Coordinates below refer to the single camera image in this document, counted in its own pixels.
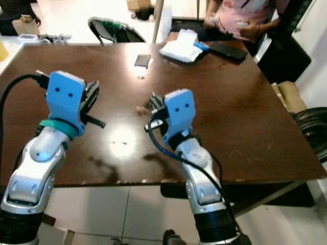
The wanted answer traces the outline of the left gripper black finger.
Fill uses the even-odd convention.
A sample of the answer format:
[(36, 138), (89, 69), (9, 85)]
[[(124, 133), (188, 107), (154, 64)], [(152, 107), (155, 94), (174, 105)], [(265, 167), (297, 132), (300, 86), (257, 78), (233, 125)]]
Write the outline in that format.
[(84, 108), (92, 108), (98, 98), (98, 95), (100, 94), (99, 81), (94, 80), (91, 83), (87, 83), (84, 93), (85, 93)]

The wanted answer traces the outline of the person's left hand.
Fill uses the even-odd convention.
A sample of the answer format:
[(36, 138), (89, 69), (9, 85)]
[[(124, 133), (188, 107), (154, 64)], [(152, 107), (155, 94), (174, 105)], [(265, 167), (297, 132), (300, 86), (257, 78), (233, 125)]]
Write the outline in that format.
[(243, 39), (256, 39), (260, 35), (260, 24), (239, 22), (237, 28), (239, 37)]

